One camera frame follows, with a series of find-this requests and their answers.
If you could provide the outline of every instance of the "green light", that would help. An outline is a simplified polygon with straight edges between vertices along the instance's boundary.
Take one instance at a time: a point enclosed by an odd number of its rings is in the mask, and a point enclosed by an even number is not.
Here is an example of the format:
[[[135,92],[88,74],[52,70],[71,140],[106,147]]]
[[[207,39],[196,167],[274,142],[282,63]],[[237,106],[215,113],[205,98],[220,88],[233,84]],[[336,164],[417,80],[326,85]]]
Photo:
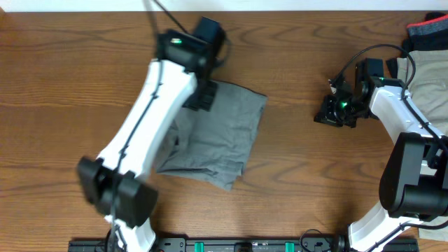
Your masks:
[[[182,44],[182,40],[180,38],[172,38],[171,43],[180,45],[180,44]]]

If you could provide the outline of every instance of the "wooden tabletop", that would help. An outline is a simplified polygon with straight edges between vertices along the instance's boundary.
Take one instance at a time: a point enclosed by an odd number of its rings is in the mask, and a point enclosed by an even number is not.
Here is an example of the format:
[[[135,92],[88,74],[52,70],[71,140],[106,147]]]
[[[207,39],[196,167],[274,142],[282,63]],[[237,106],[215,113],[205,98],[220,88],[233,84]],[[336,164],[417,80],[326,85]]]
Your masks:
[[[175,13],[204,15],[233,42],[214,78],[269,97],[243,178],[232,191],[154,174],[158,232],[190,237],[298,237],[345,232],[378,201],[393,148],[379,121],[355,129],[313,122],[327,80],[359,50],[400,44],[422,12]],[[161,29],[174,27],[162,14]],[[109,225],[75,172],[123,123],[142,87],[154,40],[145,13],[7,13],[0,22],[0,250],[67,251]],[[371,57],[398,56],[376,49]],[[354,75],[350,68],[348,76]],[[416,230],[406,232],[417,236]],[[419,240],[422,251],[448,244]]]

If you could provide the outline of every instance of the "red stripe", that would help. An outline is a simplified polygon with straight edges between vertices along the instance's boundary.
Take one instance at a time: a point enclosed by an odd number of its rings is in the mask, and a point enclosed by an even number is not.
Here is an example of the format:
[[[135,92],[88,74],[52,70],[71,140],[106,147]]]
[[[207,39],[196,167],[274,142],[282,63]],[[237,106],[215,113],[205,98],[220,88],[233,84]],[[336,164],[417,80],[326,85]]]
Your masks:
[[[435,22],[446,20],[446,19],[448,19],[448,15],[444,15],[443,17],[439,17],[439,18],[436,18],[436,19],[433,19],[433,20],[429,20],[429,21],[426,21],[426,22],[420,22],[420,23],[416,23],[416,24],[408,24],[406,28],[419,27],[419,26],[423,26],[423,25],[429,25],[429,24],[433,24]]]

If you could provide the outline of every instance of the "white wall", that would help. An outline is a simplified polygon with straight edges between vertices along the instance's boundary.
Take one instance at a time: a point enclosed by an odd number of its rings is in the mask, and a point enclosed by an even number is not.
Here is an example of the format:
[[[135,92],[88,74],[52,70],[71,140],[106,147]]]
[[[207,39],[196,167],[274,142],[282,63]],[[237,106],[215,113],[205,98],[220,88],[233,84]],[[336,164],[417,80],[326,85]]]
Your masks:
[[[171,11],[448,10],[448,0],[160,0]],[[0,0],[15,11],[144,11],[142,0]]]

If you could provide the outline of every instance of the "robotic arm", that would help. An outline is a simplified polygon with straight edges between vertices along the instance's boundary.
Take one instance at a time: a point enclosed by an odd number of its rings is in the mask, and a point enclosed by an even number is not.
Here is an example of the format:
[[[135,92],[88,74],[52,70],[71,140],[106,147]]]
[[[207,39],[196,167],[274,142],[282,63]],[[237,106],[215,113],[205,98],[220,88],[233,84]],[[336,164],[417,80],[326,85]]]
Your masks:
[[[432,134],[402,101],[404,83],[384,77],[382,60],[366,59],[356,65],[354,93],[343,78],[330,86],[334,95],[325,97],[314,118],[316,122],[355,127],[358,118],[380,119],[395,144],[381,178],[380,201],[349,226],[349,247],[357,251],[382,251],[407,228],[446,216],[447,159]],[[407,102],[427,121],[410,98]],[[431,124],[428,127],[447,143],[438,129]]]
[[[87,200],[119,226],[125,250],[148,252],[154,244],[149,217],[158,194],[146,179],[179,109],[210,109],[216,84],[209,77],[224,40],[220,25],[204,17],[192,35],[172,30],[159,35],[157,60],[122,127],[96,160],[83,157],[78,164]]]

